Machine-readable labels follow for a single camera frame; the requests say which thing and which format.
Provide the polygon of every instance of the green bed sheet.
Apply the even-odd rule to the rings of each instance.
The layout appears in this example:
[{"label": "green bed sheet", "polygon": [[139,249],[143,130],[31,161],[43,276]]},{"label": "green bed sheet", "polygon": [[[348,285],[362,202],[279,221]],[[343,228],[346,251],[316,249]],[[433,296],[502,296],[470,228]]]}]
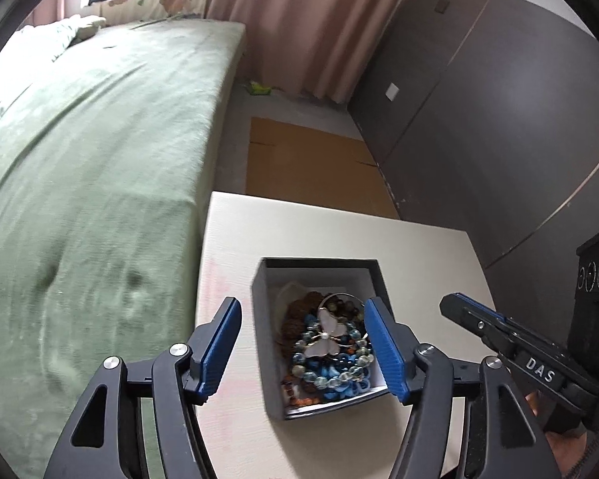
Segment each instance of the green bed sheet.
[{"label": "green bed sheet", "polygon": [[42,477],[104,358],[190,334],[243,41],[207,20],[105,29],[1,118],[0,451],[21,479]]}]

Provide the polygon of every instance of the floor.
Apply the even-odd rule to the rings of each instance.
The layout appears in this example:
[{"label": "floor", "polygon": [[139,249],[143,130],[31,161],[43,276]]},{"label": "floor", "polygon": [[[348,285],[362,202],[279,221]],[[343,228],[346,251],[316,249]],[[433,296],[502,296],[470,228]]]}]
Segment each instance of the floor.
[{"label": "floor", "polygon": [[252,117],[312,127],[362,140],[344,107],[311,97],[294,97],[274,90],[271,95],[250,95],[242,82],[231,90],[215,169],[214,190],[245,194],[248,142]]}]

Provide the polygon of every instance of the silver bolt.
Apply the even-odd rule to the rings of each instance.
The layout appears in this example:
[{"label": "silver bolt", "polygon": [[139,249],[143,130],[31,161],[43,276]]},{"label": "silver bolt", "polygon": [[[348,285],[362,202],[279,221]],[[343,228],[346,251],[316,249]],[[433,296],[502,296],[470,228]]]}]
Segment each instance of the silver bolt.
[{"label": "silver bolt", "polygon": [[500,369],[502,367],[502,361],[496,356],[487,356],[486,365],[490,367],[490,369]]},{"label": "silver bolt", "polygon": [[428,356],[430,355],[433,351],[435,351],[435,346],[431,345],[431,344],[420,344],[417,347],[417,353],[419,353],[422,356]]},{"label": "silver bolt", "polygon": [[116,356],[110,356],[103,362],[102,365],[105,367],[105,369],[115,369],[120,365],[120,359]]},{"label": "silver bolt", "polygon": [[173,344],[169,353],[173,356],[182,356],[188,352],[188,346],[186,344]]}]

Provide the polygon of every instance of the light switch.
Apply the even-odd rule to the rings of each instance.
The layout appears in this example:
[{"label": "light switch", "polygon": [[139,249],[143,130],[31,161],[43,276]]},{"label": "light switch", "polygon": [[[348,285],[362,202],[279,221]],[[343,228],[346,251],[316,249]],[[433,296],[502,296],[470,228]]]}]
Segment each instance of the light switch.
[{"label": "light switch", "polygon": [[388,90],[386,90],[386,97],[388,97],[389,101],[394,101],[395,97],[397,97],[397,92],[399,88],[397,88],[393,83],[390,83]]}]

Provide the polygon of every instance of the table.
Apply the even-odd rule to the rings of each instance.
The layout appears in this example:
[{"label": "table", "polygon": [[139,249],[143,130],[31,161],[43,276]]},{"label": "table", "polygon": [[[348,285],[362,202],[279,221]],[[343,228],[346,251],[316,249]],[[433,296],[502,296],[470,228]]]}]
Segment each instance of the table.
[{"label": "table", "polygon": [[[492,307],[465,232],[253,196],[214,192],[202,248],[196,324],[225,296],[242,329],[215,396],[198,422],[220,478],[381,478],[390,474],[409,408],[392,395],[311,418],[272,422],[264,411],[251,283],[262,257],[377,259],[398,322],[449,357],[479,362],[481,341],[444,319],[439,301],[461,291]],[[444,472],[457,464],[462,398],[454,400]]]}]

